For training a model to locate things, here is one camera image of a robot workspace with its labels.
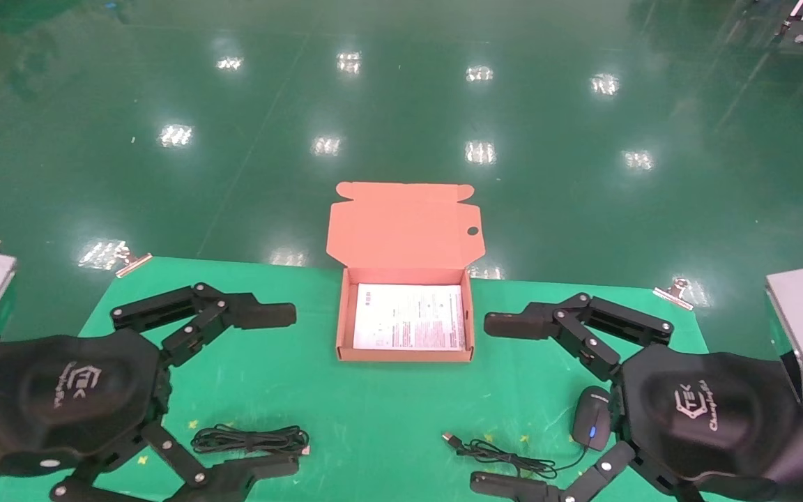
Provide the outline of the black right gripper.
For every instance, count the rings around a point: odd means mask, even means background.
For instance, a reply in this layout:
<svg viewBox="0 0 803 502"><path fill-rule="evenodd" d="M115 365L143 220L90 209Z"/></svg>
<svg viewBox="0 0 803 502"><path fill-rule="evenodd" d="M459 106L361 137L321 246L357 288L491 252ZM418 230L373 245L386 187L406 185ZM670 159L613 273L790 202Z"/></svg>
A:
<svg viewBox="0 0 803 502"><path fill-rule="evenodd" d="M478 463L513 476L471 473L471 490L512 501L592 501L627 469L678 501L700 489L791 489L803 477L803 406L778 361L731 353L682 353L673 324L587 293L522 312L488 312L492 337L554 340L600 381L613 382L619 442L567 488L564 466L471 441ZM647 347L622 363L596 333Z"/></svg>

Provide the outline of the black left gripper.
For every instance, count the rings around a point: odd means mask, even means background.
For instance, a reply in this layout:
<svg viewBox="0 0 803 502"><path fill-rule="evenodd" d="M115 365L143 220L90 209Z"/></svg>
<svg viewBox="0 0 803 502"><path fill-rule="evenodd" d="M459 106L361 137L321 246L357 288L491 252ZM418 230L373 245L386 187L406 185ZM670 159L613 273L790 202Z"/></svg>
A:
<svg viewBox="0 0 803 502"><path fill-rule="evenodd" d="M184 482L170 501L245 501L256 482L298 473L298 425L201 429L195 452L246 453L206 468L153 423L162 416L162 368L184 365L228 328L289 327L297 321L294 304L261 304L252 293L199 282L118 306L109 317L119 331L103 337L0 343L0 477L47 476L83 461L111 469L140 439ZM141 336L177 321L183 326L160 350Z"/></svg>

